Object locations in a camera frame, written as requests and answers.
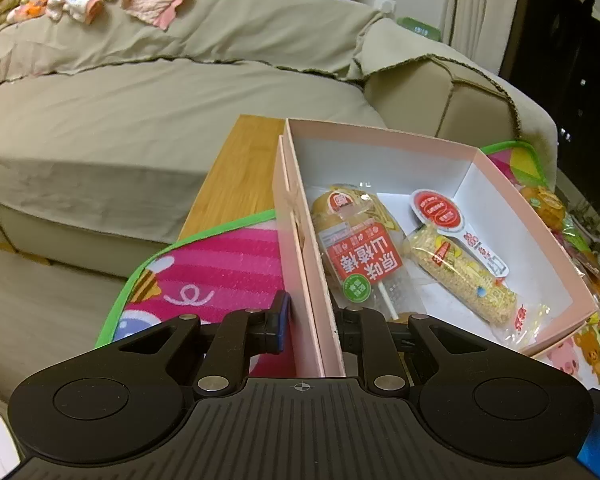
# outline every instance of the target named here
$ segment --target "cartoon pig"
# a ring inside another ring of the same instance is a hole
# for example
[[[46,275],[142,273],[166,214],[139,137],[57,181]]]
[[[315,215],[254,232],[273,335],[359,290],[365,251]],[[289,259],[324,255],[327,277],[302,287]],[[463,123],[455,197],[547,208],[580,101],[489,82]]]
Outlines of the cartoon pig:
[[[547,357],[555,368],[560,368],[563,372],[568,373],[581,381],[580,376],[578,375],[580,363],[578,362],[578,356],[573,349],[573,338],[569,338],[564,343],[560,343],[547,354]]]

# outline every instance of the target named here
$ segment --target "wooden tabletop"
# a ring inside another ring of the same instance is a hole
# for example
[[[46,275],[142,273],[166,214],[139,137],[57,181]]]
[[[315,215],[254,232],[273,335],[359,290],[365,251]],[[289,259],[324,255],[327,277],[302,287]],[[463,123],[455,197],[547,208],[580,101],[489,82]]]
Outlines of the wooden tabletop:
[[[241,115],[209,171],[179,240],[273,209],[273,166],[285,121]]]

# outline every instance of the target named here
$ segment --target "gray floor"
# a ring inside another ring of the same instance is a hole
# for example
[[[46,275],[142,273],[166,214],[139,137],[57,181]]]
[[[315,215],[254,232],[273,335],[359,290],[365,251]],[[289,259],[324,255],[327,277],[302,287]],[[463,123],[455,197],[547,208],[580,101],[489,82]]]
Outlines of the gray floor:
[[[93,348],[124,281],[0,251],[0,411],[27,376]]]

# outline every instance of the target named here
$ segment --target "green round sticker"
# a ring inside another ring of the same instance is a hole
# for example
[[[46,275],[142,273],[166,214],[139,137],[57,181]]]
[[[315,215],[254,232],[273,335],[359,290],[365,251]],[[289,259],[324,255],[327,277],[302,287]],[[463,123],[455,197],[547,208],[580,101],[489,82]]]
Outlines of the green round sticker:
[[[352,274],[342,283],[342,291],[348,300],[362,303],[371,295],[371,283],[362,274]]]

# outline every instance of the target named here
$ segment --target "metal screw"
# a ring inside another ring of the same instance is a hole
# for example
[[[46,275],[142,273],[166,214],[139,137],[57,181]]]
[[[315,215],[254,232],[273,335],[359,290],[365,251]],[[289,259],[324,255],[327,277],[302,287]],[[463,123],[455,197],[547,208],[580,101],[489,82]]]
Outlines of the metal screw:
[[[208,375],[198,381],[198,387],[206,392],[219,392],[229,385],[229,381],[220,375]]]
[[[403,388],[406,382],[404,382],[402,377],[398,377],[397,375],[381,375],[376,378],[374,384],[376,388],[380,388],[386,392],[394,392]]]

